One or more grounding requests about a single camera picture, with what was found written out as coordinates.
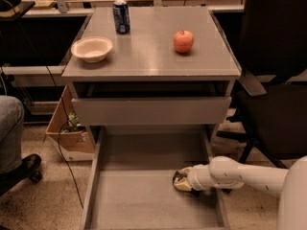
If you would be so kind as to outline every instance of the cardboard box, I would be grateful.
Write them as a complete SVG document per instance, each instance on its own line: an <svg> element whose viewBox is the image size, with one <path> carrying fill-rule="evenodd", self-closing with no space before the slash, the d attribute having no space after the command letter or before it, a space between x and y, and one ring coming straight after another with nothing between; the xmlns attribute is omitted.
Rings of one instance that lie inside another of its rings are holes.
<svg viewBox="0 0 307 230"><path fill-rule="evenodd" d="M54 141L58 151L60 145L66 160L91 160L94 148L86 131L60 133L64 125L67 124L69 113L74 109L71 100L70 90L68 86L65 86L59 104L46 129L46 135Z"/></svg>

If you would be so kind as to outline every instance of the chair backrest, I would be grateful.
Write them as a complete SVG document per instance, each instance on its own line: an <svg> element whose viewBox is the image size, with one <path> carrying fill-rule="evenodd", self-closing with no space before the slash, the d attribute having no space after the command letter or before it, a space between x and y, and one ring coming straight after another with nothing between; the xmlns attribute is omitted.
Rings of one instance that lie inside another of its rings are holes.
<svg viewBox="0 0 307 230"><path fill-rule="evenodd" d="M238 60L255 75L282 78L307 67L307 0L246 0Z"/></svg>

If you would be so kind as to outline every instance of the chair armrest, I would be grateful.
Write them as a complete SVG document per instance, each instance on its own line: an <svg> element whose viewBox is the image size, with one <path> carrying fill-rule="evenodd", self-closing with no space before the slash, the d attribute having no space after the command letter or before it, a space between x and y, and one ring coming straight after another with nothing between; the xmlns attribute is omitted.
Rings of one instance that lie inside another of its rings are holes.
<svg viewBox="0 0 307 230"><path fill-rule="evenodd" d="M245 71L245 74L238 79L238 82L244 87L251 97L267 94L264 86L249 70Z"/></svg>

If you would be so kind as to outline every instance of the pants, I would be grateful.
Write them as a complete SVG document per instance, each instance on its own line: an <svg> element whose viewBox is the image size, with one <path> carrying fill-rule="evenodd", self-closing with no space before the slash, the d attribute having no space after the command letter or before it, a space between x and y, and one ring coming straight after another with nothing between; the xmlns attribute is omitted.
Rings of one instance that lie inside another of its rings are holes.
<svg viewBox="0 0 307 230"><path fill-rule="evenodd" d="M24 109L15 97L0 96L0 174L21 165Z"/></svg>

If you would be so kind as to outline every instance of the drawer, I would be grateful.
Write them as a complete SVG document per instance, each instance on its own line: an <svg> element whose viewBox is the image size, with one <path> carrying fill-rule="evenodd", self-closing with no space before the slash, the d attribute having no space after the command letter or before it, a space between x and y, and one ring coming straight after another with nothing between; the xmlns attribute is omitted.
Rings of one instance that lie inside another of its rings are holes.
<svg viewBox="0 0 307 230"><path fill-rule="evenodd" d="M102 132L81 229L229 230L220 191L195 196L172 183L176 170L208 162L205 132Z"/></svg>
<svg viewBox="0 0 307 230"><path fill-rule="evenodd" d="M224 120L230 97L78 98L72 103L83 125L198 125Z"/></svg>

